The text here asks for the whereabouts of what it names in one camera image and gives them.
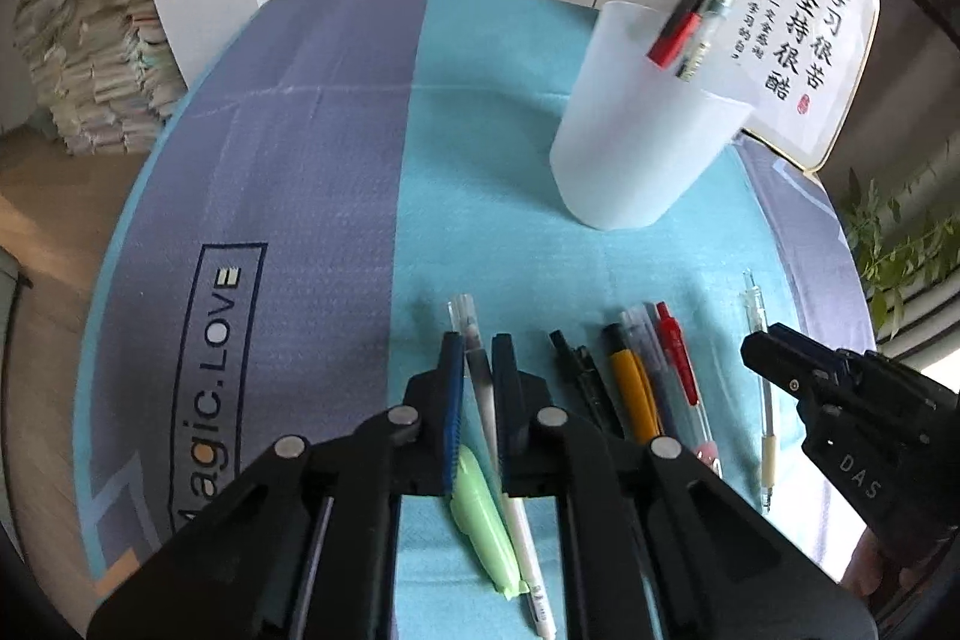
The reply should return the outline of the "person's right hand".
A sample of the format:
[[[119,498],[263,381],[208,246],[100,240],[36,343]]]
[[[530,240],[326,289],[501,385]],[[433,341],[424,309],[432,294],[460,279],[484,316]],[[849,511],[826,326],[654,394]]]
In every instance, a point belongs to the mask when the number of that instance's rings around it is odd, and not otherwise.
[[[898,585],[910,580],[903,567],[885,557],[875,534],[866,530],[857,541],[839,584],[857,598],[867,599],[882,587],[885,576],[890,573],[896,576]]]

